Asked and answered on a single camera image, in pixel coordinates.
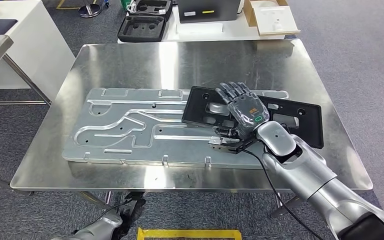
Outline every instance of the black plastic tray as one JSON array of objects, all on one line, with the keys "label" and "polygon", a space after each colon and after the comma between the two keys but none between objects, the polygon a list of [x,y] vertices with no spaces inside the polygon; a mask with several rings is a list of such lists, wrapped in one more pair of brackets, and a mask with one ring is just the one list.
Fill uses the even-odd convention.
[{"label": "black plastic tray", "polygon": [[[313,148],[321,149],[324,146],[322,108],[319,105],[299,101],[284,100],[266,96],[258,96],[270,112],[270,120],[274,115],[290,116],[298,119],[298,128],[289,127],[288,123],[282,122],[280,117],[275,119],[282,125],[286,125],[291,134],[302,138]],[[193,86],[182,116],[182,123],[197,126],[218,126],[226,127],[225,121],[233,122],[236,127],[238,122],[229,115],[220,115],[208,111],[208,104],[216,103],[225,105],[225,102],[213,88]],[[205,118],[215,119],[214,123],[208,123]]]},{"label": "black plastic tray", "polygon": [[166,19],[162,16],[127,16],[118,31],[118,39],[126,43],[160,42]]},{"label": "black plastic tray", "polygon": [[172,0],[136,0],[136,12],[129,15],[160,16],[169,20],[173,10]]}]

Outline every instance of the robot forearm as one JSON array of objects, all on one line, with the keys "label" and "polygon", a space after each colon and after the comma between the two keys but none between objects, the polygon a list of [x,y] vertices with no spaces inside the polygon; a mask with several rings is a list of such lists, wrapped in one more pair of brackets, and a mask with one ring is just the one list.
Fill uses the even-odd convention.
[{"label": "robot forearm", "polygon": [[301,138],[275,121],[260,125],[256,136],[265,144],[265,167],[319,212],[336,239],[384,239],[384,211],[336,179],[325,159]]},{"label": "robot forearm", "polygon": [[56,237],[52,240],[112,240],[114,230],[123,223],[122,218],[112,212],[108,212],[98,221],[80,229],[72,236]]}]

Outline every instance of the robot finger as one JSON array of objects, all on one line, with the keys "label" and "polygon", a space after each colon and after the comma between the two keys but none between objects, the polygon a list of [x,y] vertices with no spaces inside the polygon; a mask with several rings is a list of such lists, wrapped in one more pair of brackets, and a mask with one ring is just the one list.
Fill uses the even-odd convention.
[{"label": "robot finger", "polygon": [[238,82],[237,83],[239,86],[240,86],[240,88],[242,88],[242,90],[246,93],[246,94],[249,94],[250,92],[251,92],[251,90],[247,87],[247,85],[245,85],[245,83],[243,83],[243,82]]},{"label": "robot finger", "polygon": [[242,90],[242,88],[238,86],[235,82],[230,81],[229,84],[233,87],[233,89],[239,96],[244,94],[244,91]]},{"label": "robot finger", "polygon": [[230,95],[232,99],[236,98],[238,95],[228,84],[222,82],[220,83],[221,87]]},{"label": "robot finger", "polygon": [[229,104],[232,101],[232,99],[220,88],[217,87],[215,91],[218,93],[218,95],[220,95],[221,99],[223,99],[226,104]]},{"label": "robot finger", "polygon": [[223,138],[236,139],[239,137],[238,131],[235,128],[214,126],[212,129],[214,130],[215,134]]}]

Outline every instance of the screw hole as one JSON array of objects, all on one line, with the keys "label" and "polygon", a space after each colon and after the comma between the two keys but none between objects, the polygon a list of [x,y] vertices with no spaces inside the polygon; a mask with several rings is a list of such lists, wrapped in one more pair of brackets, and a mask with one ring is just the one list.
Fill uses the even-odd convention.
[{"label": "screw hole", "polygon": [[298,115],[304,116],[306,114],[306,111],[302,108],[298,109]]}]

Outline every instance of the cable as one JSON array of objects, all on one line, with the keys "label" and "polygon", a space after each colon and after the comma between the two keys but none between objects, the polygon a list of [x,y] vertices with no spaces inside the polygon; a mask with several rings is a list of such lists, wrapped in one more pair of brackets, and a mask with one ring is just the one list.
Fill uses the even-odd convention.
[{"label": "cable", "polygon": [[282,200],[281,196],[279,196],[279,193],[278,191],[276,190],[275,186],[273,185],[272,183],[272,180],[270,180],[270,177],[269,177],[269,174],[267,173],[267,169],[266,167],[264,166],[263,162],[261,161],[261,159],[255,155],[253,152],[251,151],[248,151],[246,149],[241,149],[242,152],[244,153],[247,153],[249,155],[252,155],[254,156],[256,159],[258,159],[259,161],[259,164],[261,165],[262,169],[264,170],[264,173],[265,173],[265,176],[267,177],[267,180],[268,180],[268,183],[270,184],[271,186],[271,189],[273,189],[273,192],[274,194],[276,195],[277,199],[279,199],[279,201],[282,203],[282,206],[286,209],[286,211],[299,223],[301,224],[307,231],[309,231],[311,234],[313,234],[316,238],[320,239],[320,240],[323,240],[323,238],[321,236],[319,236],[317,233],[315,233],[313,230],[311,230],[305,223],[303,223],[290,209],[289,207],[286,206],[286,204],[284,203],[284,201]]},{"label": "cable", "polygon": [[[110,210],[112,210],[112,209],[114,209],[114,208],[117,208],[117,207],[120,207],[120,206],[123,206],[123,205],[126,205],[126,204],[130,203],[131,201],[132,201],[132,200],[130,199],[130,200],[124,201],[123,203],[120,203],[120,204],[117,204],[117,205],[114,205],[114,206],[108,208],[108,209],[105,210],[101,215],[99,215],[99,217],[97,217],[95,220],[93,220],[93,222],[89,223],[88,225],[86,225],[85,227],[83,227],[83,228],[81,228],[81,229],[84,229],[84,228],[86,228],[87,226],[96,223],[99,219],[101,219],[101,218],[102,218],[106,213],[108,213]],[[74,230],[71,234],[74,235],[74,234],[76,234],[78,231],[79,231],[79,230],[76,229],[76,230]]]},{"label": "cable", "polygon": [[136,13],[136,2],[135,0],[131,0],[130,4],[126,6],[126,9],[129,13],[134,14]]},{"label": "cable", "polygon": [[127,201],[124,201],[123,203],[120,203],[120,204],[117,204],[117,205],[114,205],[110,208],[108,208],[107,210],[105,210],[99,217],[97,217],[91,224],[94,224],[96,223],[99,219],[101,219],[106,213],[108,213],[110,210],[114,209],[114,208],[117,208],[117,207],[120,207],[120,206],[123,206],[123,205],[126,205],[128,203],[130,203],[132,200],[127,200]]}]

